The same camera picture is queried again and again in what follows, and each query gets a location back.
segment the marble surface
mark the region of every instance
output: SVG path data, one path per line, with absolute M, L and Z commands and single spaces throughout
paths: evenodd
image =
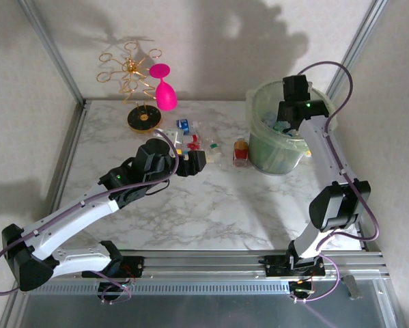
M 94 101 L 88 111 L 61 204 L 83 194 L 152 137 L 132 132 L 130 105 Z M 286 249 L 309 222 L 319 193 L 312 159 L 285 176 L 267 176 L 231 163 L 233 144 L 248 136 L 243 102 L 184 101 L 163 113 L 162 128 L 178 118 L 204 122 L 223 151 L 221 166 L 207 164 L 196 176 L 174 176 L 171 186 L 145 197 L 77 234 L 68 244 L 112 240 L 120 249 Z M 358 241 L 332 240 L 329 249 L 360 249 Z

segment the gold wire ornament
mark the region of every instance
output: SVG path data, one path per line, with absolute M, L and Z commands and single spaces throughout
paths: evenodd
M 148 71 L 149 68 L 143 68 L 142 64 L 145 60 L 149 58 L 159 58 L 162 55 L 162 51 L 160 49 L 151 49 L 148 51 L 147 55 L 142 58 L 141 60 L 137 61 L 133 58 L 133 51 L 137 50 L 139 45 L 136 42 L 128 42 L 124 45 L 124 50 L 128 53 L 128 56 L 125 58 L 125 62 L 120 62 L 116 58 L 114 58 L 113 54 L 111 53 L 102 53 L 99 57 L 100 62 L 108 63 L 108 62 L 116 62 L 120 65 L 120 70 L 114 70 L 113 72 L 101 72 L 96 76 L 96 80 L 100 83 L 106 83 L 111 80 L 111 77 L 116 73 L 124 74 L 121 78 L 122 86 L 119 89 L 120 94 L 125 94 L 126 98 L 122 101 L 124 104 L 129 103 L 129 99 L 135 92 L 135 90 L 139 87 L 139 83 L 141 83 L 145 89 L 142 92 L 151 98 L 151 100 L 155 100 L 156 97 L 153 95 L 153 91 L 156 89 L 152 85 L 145 82 L 147 75 L 143 73 L 143 71 Z

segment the black round base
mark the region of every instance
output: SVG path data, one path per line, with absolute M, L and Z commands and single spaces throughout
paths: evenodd
M 147 133 L 157 128 L 162 121 L 162 113 L 157 107 L 141 105 L 134 108 L 127 117 L 128 125 L 134 132 Z

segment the clear plastic container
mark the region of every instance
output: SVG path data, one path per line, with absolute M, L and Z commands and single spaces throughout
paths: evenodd
M 310 94 L 312 100 L 323 100 L 329 112 L 335 110 L 330 99 L 322 92 L 310 88 Z M 278 113 L 279 103 L 284 100 L 282 81 L 265 83 L 246 93 L 250 162 L 259 171 L 275 176 L 292 171 L 309 150 L 303 139 L 275 131 L 262 122 L 267 112 Z M 330 129 L 336 126 L 336 119 L 333 119 Z

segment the clear plastic bucket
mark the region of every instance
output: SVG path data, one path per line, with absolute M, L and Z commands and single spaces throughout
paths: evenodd
M 330 99 L 322 92 L 310 88 L 312 100 L 323 100 L 330 113 L 335 110 Z M 262 122 L 269 111 L 278 113 L 279 103 L 284 101 L 283 82 L 265 83 L 246 93 L 246 120 L 250 129 L 249 159 L 261 172 L 280 176 L 292 171 L 309 150 L 303 139 L 275 131 Z M 337 126 L 334 119 L 330 124 Z

